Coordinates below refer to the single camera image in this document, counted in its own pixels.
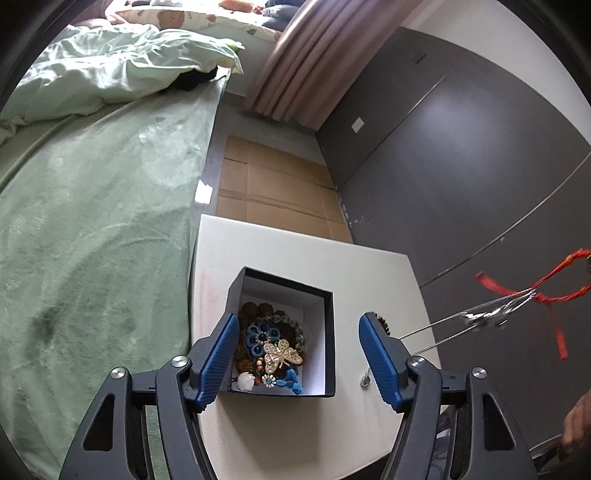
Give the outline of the person's right hand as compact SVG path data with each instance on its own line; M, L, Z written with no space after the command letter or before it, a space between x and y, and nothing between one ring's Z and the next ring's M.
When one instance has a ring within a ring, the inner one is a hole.
M570 454L590 438L591 390L579 398L563 422L561 445Z

